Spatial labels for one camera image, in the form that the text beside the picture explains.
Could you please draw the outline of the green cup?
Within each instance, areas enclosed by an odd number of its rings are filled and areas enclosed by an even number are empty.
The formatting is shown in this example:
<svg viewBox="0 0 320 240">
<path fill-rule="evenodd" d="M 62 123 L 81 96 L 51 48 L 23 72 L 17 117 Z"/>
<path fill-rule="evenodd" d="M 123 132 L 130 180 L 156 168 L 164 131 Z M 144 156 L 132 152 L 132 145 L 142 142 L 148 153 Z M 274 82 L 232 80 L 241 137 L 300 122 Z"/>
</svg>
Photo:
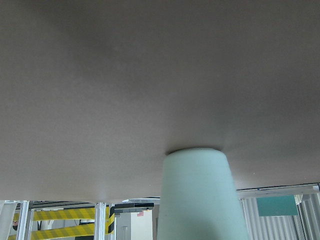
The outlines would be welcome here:
<svg viewBox="0 0 320 240">
<path fill-rule="evenodd" d="M 159 240 L 247 240 L 229 163 L 209 148 L 179 150 L 163 162 Z"/>
</svg>

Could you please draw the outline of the yellow black striped barrier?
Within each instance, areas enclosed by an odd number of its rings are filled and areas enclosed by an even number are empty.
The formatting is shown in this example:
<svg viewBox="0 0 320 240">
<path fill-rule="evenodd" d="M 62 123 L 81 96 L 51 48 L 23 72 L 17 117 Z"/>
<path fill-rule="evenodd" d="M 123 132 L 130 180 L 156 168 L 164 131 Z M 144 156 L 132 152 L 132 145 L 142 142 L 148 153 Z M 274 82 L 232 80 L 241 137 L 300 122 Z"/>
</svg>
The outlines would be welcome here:
<svg viewBox="0 0 320 240">
<path fill-rule="evenodd" d="M 94 239 L 96 203 L 17 204 L 8 240 Z M 106 203 L 105 234 L 115 232 L 115 207 Z"/>
</svg>

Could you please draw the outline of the green panel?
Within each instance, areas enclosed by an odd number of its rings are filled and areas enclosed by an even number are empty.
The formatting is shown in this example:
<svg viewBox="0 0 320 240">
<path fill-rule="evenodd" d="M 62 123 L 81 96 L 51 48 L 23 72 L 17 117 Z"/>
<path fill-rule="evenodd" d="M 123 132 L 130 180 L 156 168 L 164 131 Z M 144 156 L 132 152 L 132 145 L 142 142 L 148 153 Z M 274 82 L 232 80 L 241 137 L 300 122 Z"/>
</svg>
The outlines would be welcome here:
<svg viewBox="0 0 320 240">
<path fill-rule="evenodd" d="M 259 197 L 256 199 L 260 217 L 297 216 L 298 209 L 293 195 Z"/>
</svg>

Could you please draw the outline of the aluminium frame post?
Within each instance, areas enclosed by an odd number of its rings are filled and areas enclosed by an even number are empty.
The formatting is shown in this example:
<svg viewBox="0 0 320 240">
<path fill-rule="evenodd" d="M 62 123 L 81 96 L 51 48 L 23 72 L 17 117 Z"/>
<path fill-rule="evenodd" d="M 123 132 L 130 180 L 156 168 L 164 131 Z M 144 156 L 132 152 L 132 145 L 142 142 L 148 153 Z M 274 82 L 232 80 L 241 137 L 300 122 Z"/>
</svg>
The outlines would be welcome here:
<svg viewBox="0 0 320 240">
<path fill-rule="evenodd" d="M 106 235 L 106 203 L 95 205 L 94 240 L 104 240 Z"/>
</svg>

